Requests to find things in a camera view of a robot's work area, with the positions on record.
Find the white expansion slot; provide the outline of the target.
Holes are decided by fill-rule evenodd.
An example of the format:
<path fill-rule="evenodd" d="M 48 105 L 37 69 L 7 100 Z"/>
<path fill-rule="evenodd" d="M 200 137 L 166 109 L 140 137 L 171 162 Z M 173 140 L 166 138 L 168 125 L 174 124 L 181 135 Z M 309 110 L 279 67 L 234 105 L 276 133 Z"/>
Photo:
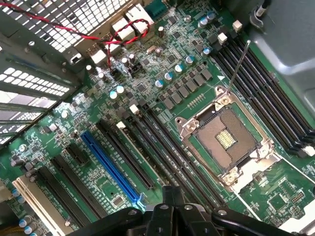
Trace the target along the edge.
<path fill-rule="evenodd" d="M 12 184 L 53 236 L 66 236 L 74 232 L 70 226 L 65 225 L 63 216 L 36 183 L 21 176 L 12 181 Z"/>

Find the thin steel locking lever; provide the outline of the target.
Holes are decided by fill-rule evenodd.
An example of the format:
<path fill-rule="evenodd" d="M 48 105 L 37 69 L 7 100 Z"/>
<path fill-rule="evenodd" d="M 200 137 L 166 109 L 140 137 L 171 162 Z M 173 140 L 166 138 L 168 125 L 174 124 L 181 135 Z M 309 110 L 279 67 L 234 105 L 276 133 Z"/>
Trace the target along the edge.
<path fill-rule="evenodd" d="M 238 73 L 238 71 L 239 71 L 239 69 L 240 69 L 240 67 L 241 67 L 241 64 L 242 64 L 242 62 L 243 62 L 245 56 L 246 56 L 246 53 L 247 53 L 247 51 L 248 51 L 248 49 L 249 49 L 249 46 L 250 46 L 251 42 L 252 42 L 251 40 L 247 40 L 247 41 L 246 41 L 246 44 L 245 44 L 245 46 L 244 46 L 244 50 L 243 50 L 243 52 L 242 52 L 242 54 L 241 54 L 241 56 L 240 56 L 240 58 L 239 58 L 239 60 L 238 60 L 238 62 L 237 62 L 237 65 L 236 65 L 236 67 L 235 67 L 235 70 L 234 70 L 234 72 L 233 72 L 233 75 L 232 75 L 232 77 L 231 77 L 231 80 L 230 80 L 229 85 L 228 85 L 228 87 L 227 87 L 226 93 L 230 93 L 230 91 L 231 91 L 232 85 L 233 85 L 233 83 L 234 83 L 234 81 L 235 81 L 235 79 L 236 79 L 236 77 L 237 77 L 237 73 Z"/>

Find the blue expansion slot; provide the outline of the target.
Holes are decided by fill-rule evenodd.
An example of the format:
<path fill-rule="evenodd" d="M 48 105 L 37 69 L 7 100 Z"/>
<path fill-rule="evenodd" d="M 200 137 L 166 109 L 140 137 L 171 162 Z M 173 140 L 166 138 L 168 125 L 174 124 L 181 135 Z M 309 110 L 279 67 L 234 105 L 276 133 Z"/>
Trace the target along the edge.
<path fill-rule="evenodd" d="M 118 184 L 120 189 L 131 200 L 134 207 L 138 207 L 140 210 L 145 210 L 145 205 L 141 202 L 142 194 L 139 194 L 135 188 L 126 179 L 123 173 L 119 170 L 117 165 L 111 160 L 109 155 L 104 151 L 97 139 L 93 137 L 90 131 L 85 131 L 81 134 L 81 139 L 85 145 L 89 148 L 92 154 L 97 158 L 99 163 L 106 169 L 108 174 Z"/>

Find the short black expansion slot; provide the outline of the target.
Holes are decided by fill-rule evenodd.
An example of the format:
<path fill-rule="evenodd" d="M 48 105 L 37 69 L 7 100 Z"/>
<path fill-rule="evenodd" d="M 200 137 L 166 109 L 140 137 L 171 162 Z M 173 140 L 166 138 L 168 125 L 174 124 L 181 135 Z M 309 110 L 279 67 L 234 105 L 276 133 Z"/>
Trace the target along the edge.
<path fill-rule="evenodd" d="M 85 151 L 81 150 L 75 143 L 70 143 L 65 150 L 79 165 L 85 165 L 90 160 Z"/>

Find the long black expansion slot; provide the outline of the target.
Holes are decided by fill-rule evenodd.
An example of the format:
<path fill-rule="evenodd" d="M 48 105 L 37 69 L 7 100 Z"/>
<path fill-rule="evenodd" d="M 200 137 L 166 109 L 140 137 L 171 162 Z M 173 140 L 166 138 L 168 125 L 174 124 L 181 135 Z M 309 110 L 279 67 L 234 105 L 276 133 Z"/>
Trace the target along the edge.
<path fill-rule="evenodd" d="M 102 219 L 108 215 L 102 204 L 96 199 L 61 155 L 52 158 L 51 163 L 71 183 L 73 188 L 89 207 L 90 211 L 93 212 L 98 219 Z"/>
<path fill-rule="evenodd" d="M 132 172 L 142 182 L 144 187 L 148 190 L 154 187 L 154 182 L 151 177 L 145 172 L 145 170 L 138 163 L 136 158 L 128 150 L 124 142 L 120 139 L 119 135 L 111 129 L 111 127 L 103 120 L 100 119 L 96 123 L 96 127 L 103 134 L 110 145 L 115 149 L 119 156 L 127 163 Z"/>
<path fill-rule="evenodd" d="M 47 167 L 41 167 L 37 170 L 37 174 L 52 192 L 57 201 L 65 209 L 68 215 L 74 220 L 74 222 L 80 227 L 85 227 L 91 223 L 89 218 L 76 204 L 73 198 L 62 187 L 54 175 L 49 171 Z"/>

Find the silver socket cover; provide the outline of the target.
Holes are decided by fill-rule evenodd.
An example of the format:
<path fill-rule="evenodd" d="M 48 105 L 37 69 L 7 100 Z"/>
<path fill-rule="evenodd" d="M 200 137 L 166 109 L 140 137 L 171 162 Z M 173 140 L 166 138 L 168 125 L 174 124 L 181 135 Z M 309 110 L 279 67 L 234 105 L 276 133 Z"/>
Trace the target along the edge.
<path fill-rule="evenodd" d="M 258 172 L 264 172 L 273 164 L 279 162 L 281 159 L 274 153 L 268 159 L 263 158 L 258 162 L 256 159 L 250 160 L 247 164 L 241 167 L 242 174 L 238 177 L 237 182 L 231 187 L 236 193 L 240 193 L 241 189 L 252 182 L 253 176 Z"/>

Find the CPU socket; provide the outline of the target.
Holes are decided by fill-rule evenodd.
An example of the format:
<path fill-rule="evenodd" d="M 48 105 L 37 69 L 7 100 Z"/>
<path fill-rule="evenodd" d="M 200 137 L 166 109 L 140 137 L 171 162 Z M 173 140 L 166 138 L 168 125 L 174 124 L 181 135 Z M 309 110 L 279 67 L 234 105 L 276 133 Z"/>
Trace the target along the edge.
<path fill-rule="evenodd" d="M 216 98 L 191 118 L 176 117 L 182 143 L 195 155 L 209 174 L 226 189 L 242 174 L 241 167 L 250 160 L 268 159 L 275 153 L 274 141 L 232 92 L 215 87 Z M 189 141 L 195 137 L 218 165 L 221 173 L 213 174 L 204 157 Z"/>

